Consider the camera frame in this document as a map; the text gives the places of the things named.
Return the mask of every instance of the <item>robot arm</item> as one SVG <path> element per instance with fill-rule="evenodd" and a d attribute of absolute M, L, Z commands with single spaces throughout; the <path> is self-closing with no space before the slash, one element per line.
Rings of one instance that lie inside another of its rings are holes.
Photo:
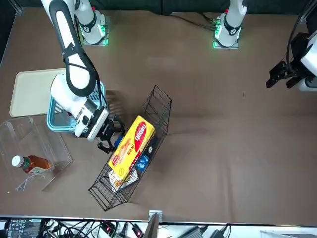
<path fill-rule="evenodd" d="M 228 13 L 223 13 L 218 17 L 220 20 L 220 29 L 214 38 L 221 47 L 231 47 L 239 38 L 241 24 L 247 13 L 247 7 L 242 5 L 242 1 L 230 0 Z"/>
<path fill-rule="evenodd" d="M 287 88 L 299 84 L 301 91 L 317 91 L 317 0 L 310 0 L 304 11 L 299 15 L 290 36 L 286 57 L 288 59 L 289 48 L 292 50 L 293 61 L 279 62 L 270 70 L 270 79 L 266 87 L 274 86 L 282 79 L 288 79 Z M 300 32 L 293 38 L 296 26 L 299 22 L 305 22 L 308 33 Z"/>
<path fill-rule="evenodd" d="M 66 74 L 58 74 L 51 85 L 51 95 L 66 111 L 76 119 L 75 135 L 93 141 L 96 137 L 106 140 L 105 148 L 98 147 L 109 153 L 114 150 L 111 137 L 115 132 L 124 133 L 124 124 L 114 127 L 113 120 L 108 119 L 109 112 L 102 105 L 99 75 L 83 50 L 77 38 L 74 26 L 76 14 L 82 34 L 87 42 L 97 44 L 105 33 L 101 30 L 101 17 L 98 11 L 93 11 L 88 0 L 42 0 L 43 6 L 55 28 L 65 62 Z M 100 104 L 96 105 L 88 96 L 97 85 Z"/>

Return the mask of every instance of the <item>bottle label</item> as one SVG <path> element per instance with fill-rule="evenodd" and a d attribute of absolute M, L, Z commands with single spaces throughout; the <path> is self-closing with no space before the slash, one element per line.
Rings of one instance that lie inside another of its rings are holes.
<path fill-rule="evenodd" d="M 30 165 L 30 159 L 28 157 L 24 157 L 24 163 L 22 169 L 27 169 Z"/>
<path fill-rule="evenodd" d="M 33 169 L 31 169 L 29 172 L 28 172 L 28 174 L 29 175 L 37 175 L 37 174 L 40 174 L 40 173 L 42 173 L 42 172 L 44 172 L 45 171 L 45 169 L 42 169 L 42 168 L 40 168 L 40 167 L 34 167 Z"/>

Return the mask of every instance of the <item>blue plastic basket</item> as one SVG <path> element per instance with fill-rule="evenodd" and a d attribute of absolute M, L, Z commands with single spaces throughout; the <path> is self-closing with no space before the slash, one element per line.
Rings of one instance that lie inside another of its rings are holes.
<path fill-rule="evenodd" d="M 105 87 L 102 82 L 100 82 L 101 91 L 106 95 Z M 97 107 L 100 106 L 98 89 L 95 87 L 94 91 L 88 96 Z M 70 116 L 51 96 L 50 106 L 48 114 L 46 117 L 46 123 L 50 130 L 57 132 L 74 132 L 76 127 L 76 120 L 73 116 Z"/>

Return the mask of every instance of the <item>yellow box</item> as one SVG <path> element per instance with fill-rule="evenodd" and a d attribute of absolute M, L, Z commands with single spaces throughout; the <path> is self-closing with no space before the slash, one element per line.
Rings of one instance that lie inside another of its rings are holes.
<path fill-rule="evenodd" d="M 109 166 L 122 180 L 129 174 L 154 131 L 154 126 L 141 116 L 137 116 L 132 123 L 108 162 Z"/>

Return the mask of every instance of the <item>bottle cap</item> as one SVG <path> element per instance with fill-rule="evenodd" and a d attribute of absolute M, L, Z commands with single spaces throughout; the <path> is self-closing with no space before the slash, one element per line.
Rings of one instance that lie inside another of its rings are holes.
<path fill-rule="evenodd" d="M 16 155 L 12 158 L 12 165 L 14 167 L 21 167 L 24 163 L 24 158 L 20 155 Z"/>

